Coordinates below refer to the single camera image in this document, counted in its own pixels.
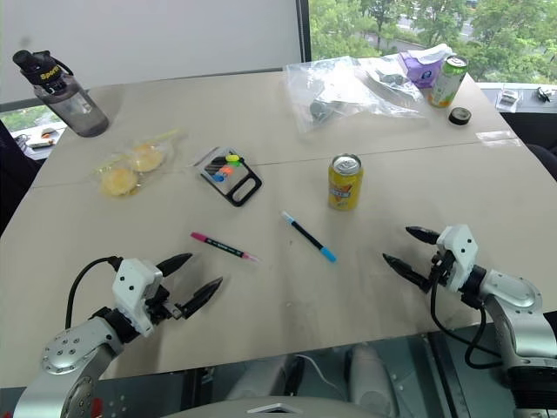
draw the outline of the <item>green can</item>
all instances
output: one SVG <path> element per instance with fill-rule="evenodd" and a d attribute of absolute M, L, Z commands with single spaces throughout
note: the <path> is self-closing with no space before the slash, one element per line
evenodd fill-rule
<path fill-rule="evenodd" d="M 466 75 L 468 61 L 457 55 L 447 57 L 427 99 L 435 107 L 449 106 Z"/>

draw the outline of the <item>pink marker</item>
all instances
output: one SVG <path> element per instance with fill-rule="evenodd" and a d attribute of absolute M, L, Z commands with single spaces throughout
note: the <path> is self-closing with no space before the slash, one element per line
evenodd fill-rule
<path fill-rule="evenodd" d="M 190 235 L 192 238 L 197 239 L 206 244 L 209 244 L 210 246 L 215 246 L 216 248 L 220 248 L 221 250 L 226 251 L 227 253 L 234 254 L 236 257 L 239 257 L 240 259 L 259 262 L 259 259 L 255 255 L 251 255 L 249 253 L 246 253 L 245 251 L 237 250 L 236 248 L 223 244 L 222 242 L 218 242 L 213 238 L 209 238 L 206 235 L 203 235 L 202 233 L 191 233 Z"/>

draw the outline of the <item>soda can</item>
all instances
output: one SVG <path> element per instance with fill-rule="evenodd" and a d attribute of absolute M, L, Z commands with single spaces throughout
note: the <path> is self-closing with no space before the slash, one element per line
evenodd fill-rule
<path fill-rule="evenodd" d="M 329 206 L 351 211 L 358 204 L 364 169 L 354 154 L 340 154 L 329 165 Z"/>
<path fill-rule="evenodd" d="M 427 99 L 435 107 L 449 106 L 466 75 L 468 61 L 456 55 L 445 59 Z"/>

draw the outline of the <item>yellow can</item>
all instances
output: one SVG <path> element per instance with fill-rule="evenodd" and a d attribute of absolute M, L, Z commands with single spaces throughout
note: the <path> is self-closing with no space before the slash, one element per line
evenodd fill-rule
<path fill-rule="evenodd" d="M 351 211 L 358 204 L 364 169 L 358 157 L 340 154 L 329 165 L 329 206 Z"/>

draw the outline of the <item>black cable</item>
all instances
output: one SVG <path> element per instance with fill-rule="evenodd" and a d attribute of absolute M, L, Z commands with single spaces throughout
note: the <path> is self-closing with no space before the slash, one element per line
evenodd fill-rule
<path fill-rule="evenodd" d="M 449 337 L 454 338 L 457 341 L 462 342 L 463 344 L 467 344 L 468 346 L 470 346 L 470 344 L 472 344 L 471 341 L 462 338 L 460 336 L 458 336 L 457 334 L 453 333 L 452 331 L 449 331 L 448 329 L 446 329 L 443 324 L 440 323 L 439 319 L 437 318 L 437 314 L 435 313 L 435 305 L 436 305 L 436 300 L 437 300 L 437 285 L 439 284 L 439 275 L 436 275 L 433 278 L 433 285 L 432 285 L 432 298 L 431 298 L 431 303 L 430 303 L 430 307 L 429 307 L 429 312 L 432 315 L 432 320 L 433 322 L 435 322 L 435 325 L 445 334 L 447 334 Z M 493 350 L 490 350 L 489 348 L 485 348 L 482 346 L 476 346 L 474 345 L 473 348 L 476 348 L 477 350 L 483 351 L 484 353 L 488 353 L 491 355 L 494 355 L 495 357 L 501 357 L 501 355 Z"/>
<path fill-rule="evenodd" d="M 114 270 L 117 271 L 118 268 L 120 267 L 120 263 L 122 262 L 122 258 L 112 255 L 110 257 L 103 257 L 102 259 L 96 259 L 91 263 L 89 263 L 87 266 L 85 266 L 81 272 L 79 272 L 76 279 L 73 281 L 73 284 L 71 285 L 70 294 L 68 294 L 68 306 L 66 307 L 65 329 L 71 327 L 71 312 L 73 311 L 73 300 L 76 297 L 76 291 L 77 291 L 77 287 L 79 286 L 79 282 L 87 274 L 87 272 L 89 272 L 89 270 L 91 270 L 97 264 L 104 263 L 104 262 L 109 263 L 114 268 Z"/>
<path fill-rule="evenodd" d="M 502 361 L 494 361 L 493 363 L 484 363 L 484 364 L 477 364 L 472 362 L 472 351 L 477 348 L 478 341 L 480 341 L 484 330 L 486 329 L 486 310 L 484 307 L 480 307 L 480 314 L 481 314 L 481 321 L 480 326 L 478 327 L 478 331 L 476 331 L 476 335 L 472 338 L 472 341 L 468 345 L 466 352 L 464 353 L 464 361 L 466 364 L 471 367 L 475 368 L 476 370 L 485 370 L 487 368 L 498 367 L 502 366 Z"/>

